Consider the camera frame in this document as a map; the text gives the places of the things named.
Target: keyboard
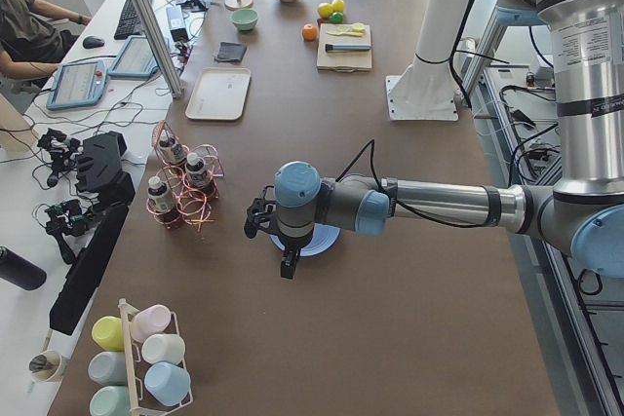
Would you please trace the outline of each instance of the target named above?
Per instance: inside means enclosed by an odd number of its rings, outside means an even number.
[[[117,29],[115,29],[115,39],[126,39],[133,34],[141,34],[142,28],[140,18],[138,17],[135,4],[132,0],[126,0],[124,7],[121,9],[119,21],[117,21]]]

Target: green bowl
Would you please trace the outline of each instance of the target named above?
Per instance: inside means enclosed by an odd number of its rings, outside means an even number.
[[[232,14],[232,23],[240,31],[250,31],[257,23],[257,12],[254,9],[241,9]]]

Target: black cylinder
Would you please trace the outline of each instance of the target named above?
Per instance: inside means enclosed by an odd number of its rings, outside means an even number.
[[[45,283],[46,277],[41,268],[0,246],[0,278],[31,291]]]

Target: black box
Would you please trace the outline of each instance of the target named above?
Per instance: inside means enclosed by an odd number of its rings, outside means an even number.
[[[188,33],[186,32],[186,23],[184,22],[184,14],[179,5],[167,7],[167,22],[172,38],[175,42],[188,41]]]

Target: blue tablet device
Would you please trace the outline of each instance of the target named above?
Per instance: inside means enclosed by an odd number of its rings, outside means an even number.
[[[130,36],[108,70],[113,78],[146,79],[158,69],[145,36]]]
[[[55,72],[55,77],[48,109],[93,106],[104,93],[106,65],[102,60],[65,63]]]

